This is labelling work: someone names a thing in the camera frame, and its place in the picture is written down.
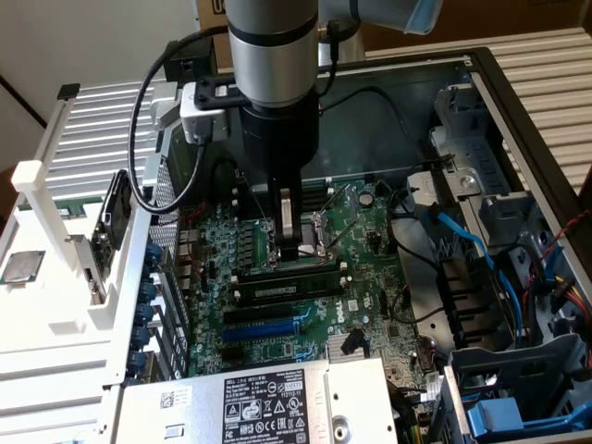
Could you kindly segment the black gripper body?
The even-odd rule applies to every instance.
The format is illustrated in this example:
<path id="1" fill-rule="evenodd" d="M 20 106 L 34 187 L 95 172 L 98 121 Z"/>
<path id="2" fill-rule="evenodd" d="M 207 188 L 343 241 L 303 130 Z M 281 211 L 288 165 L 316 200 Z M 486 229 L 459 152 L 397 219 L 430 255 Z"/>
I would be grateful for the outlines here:
<path id="1" fill-rule="evenodd" d="M 246 105 L 240 123 L 245 153 L 255 167 L 280 183 L 302 180 L 319 144 L 317 95 L 280 108 Z"/>

